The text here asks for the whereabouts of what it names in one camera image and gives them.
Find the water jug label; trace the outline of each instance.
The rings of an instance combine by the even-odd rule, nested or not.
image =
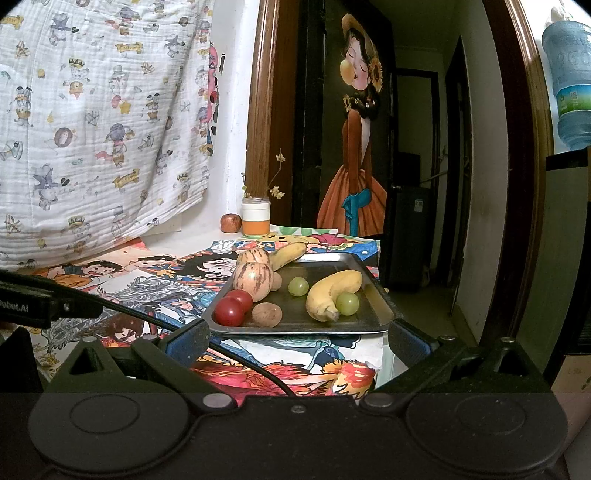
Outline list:
[[[591,110],[591,85],[573,85],[563,88],[556,95],[558,116],[577,110]]]

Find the blue water jug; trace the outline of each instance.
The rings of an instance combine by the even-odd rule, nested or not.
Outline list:
[[[591,28],[555,22],[544,31],[542,46],[554,80],[558,134],[571,150],[591,145]]]

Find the illustrated woman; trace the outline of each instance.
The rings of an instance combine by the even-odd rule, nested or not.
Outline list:
[[[340,74],[355,92],[345,95],[343,166],[339,168],[318,213],[318,228],[338,228],[351,236],[382,233],[386,191],[372,177],[371,122],[379,111],[382,64],[378,50],[351,14],[342,19],[345,59]]]

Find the silver tray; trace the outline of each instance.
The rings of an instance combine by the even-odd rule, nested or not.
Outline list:
[[[295,298],[287,291],[287,286],[294,277],[305,278],[311,287],[322,278],[341,270],[358,270],[363,280],[357,292],[359,310],[351,316],[341,315],[337,322],[314,320],[306,311],[306,296]],[[275,328],[258,327],[252,321],[250,312],[246,314],[240,327],[224,327],[214,322],[213,311],[217,303],[232,289],[230,278],[203,313],[210,330],[222,335],[352,335],[386,332],[392,320],[402,318],[387,293],[356,255],[305,254],[278,272],[283,278],[281,288],[270,292],[263,301],[280,306],[283,319],[279,325]]]

